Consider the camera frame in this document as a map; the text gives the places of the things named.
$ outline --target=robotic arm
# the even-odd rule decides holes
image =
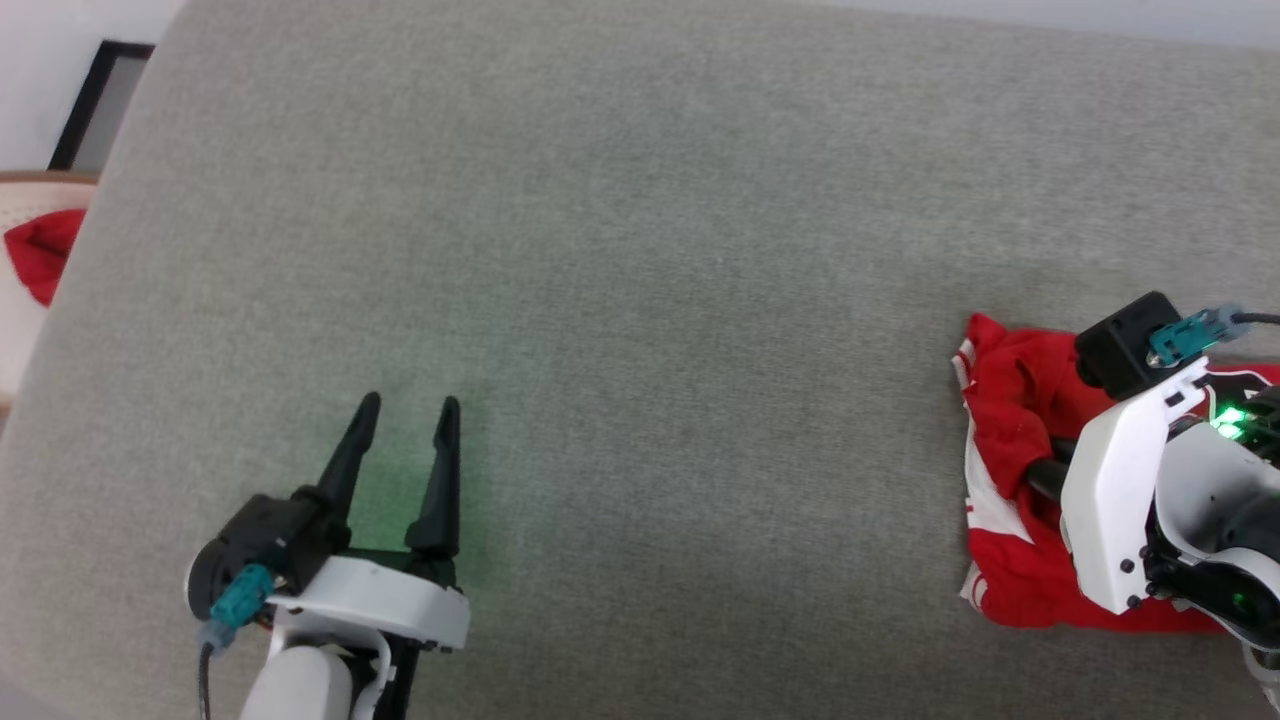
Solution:
[[[241,720],[402,720],[420,652],[466,644],[457,587],[461,410],[444,401],[435,465],[403,552],[353,550],[347,515],[381,400],[365,396],[320,482],[288,500],[253,496],[187,577],[201,632],[201,717],[209,659],[250,623],[271,630]]]
[[[1080,592],[1097,605],[1120,614],[1151,596],[1178,598],[1275,652],[1280,388],[1210,421],[1187,415],[1206,396],[1202,351],[1254,318],[1266,316],[1228,306],[1183,318],[1153,292],[1078,336],[1082,378],[1117,404],[1075,445],[1061,529]]]

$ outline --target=cable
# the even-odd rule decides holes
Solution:
[[[1233,323],[1261,323],[1263,325],[1280,325],[1280,315],[1271,313],[1236,313],[1231,315]]]
[[[200,688],[200,720],[209,720],[209,659],[214,656],[214,646],[200,646],[200,662],[196,670],[196,687]]]

